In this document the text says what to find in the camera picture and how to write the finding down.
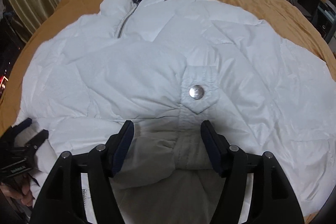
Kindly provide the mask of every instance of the white jacket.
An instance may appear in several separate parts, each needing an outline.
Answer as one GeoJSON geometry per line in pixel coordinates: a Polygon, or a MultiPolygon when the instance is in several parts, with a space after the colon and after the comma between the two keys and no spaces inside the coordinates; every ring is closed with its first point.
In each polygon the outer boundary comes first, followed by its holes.
{"type": "MultiPolygon", "coordinates": [[[[304,215],[320,209],[335,185],[335,82],[325,62],[266,21],[216,0],[142,0],[138,6],[104,0],[99,14],[80,17],[38,48],[17,122],[26,117],[49,130],[52,150],[38,151],[45,173],[62,151],[88,152],[125,120],[135,123],[135,139],[114,179],[127,223],[153,220],[125,201],[129,196],[144,208],[151,184],[177,191],[171,202],[194,202],[197,219],[180,212],[181,223],[211,219],[220,191],[213,190],[217,174],[206,170],[212,167],[200,137],[204,120],[245,152],[274,153],[304,215]],[[194,85],[204,89],[200,100],[189,95],[194,85]],[[48,163],[47,153],[54,153],[48,163]],[[204,170],[196,174],[201,181],[206,173],[209,185],[184,181],[180,170],[204,170]],[[183,190],[176,190],[179,181],[183,190]],[[184,200],[193,191],[205,201],[184,200]]],[[[247,212],[244,207],[242,220],[247,212]]],[[[171,223],[172,213],[153,221],[171,223]]]]}

